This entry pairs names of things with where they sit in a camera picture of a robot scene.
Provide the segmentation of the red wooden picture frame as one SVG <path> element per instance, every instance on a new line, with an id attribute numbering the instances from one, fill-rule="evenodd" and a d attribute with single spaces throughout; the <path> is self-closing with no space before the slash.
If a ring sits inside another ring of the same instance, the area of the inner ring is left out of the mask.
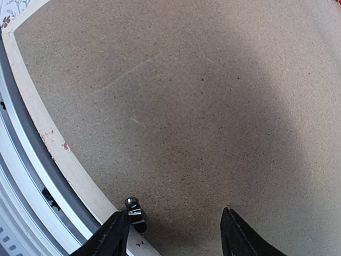
<path id="1" fill-rule="evenodd" d="M 116 211 L 116 207 L 88 175 L 52 120 L 31 79 L 15 36 L 18 28 L 45 4 L 45 1 L 31 1 L 16 19 L 12 20 L 5 29 L 1 29 L 1 49 L 6 51 L 18 90 L 47 151 L 72 190 L 101 227 Z"/>

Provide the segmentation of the brown cardboard backing board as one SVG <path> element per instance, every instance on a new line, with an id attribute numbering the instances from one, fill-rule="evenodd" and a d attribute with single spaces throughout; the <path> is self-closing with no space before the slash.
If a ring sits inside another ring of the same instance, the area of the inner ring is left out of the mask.
<path id="1" fill-rule="evenodd" d="M 230 207 L 340 255 L 335 1 L 49 1 L 14 32 L 53 122 L 162 255 L 221 255 Z"/>

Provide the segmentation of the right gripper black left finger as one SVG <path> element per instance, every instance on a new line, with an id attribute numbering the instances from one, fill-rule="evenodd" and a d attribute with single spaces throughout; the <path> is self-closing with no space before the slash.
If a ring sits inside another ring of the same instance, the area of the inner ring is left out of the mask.
<path id="1" fill-rule="evenodd" d="M 70 255 L 126 255 L 129 228 L 130 224 L 127 211 L 114 212 L 84 245 Z"/>

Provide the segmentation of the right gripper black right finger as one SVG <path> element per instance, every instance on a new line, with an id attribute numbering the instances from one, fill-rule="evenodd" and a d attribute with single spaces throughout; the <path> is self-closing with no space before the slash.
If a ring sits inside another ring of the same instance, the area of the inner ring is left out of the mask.
<path id="1" fill-rule="evenodd" d="M 234 210 L 224 208 L 220 223 L 223 255 L 284 255 Z"/>

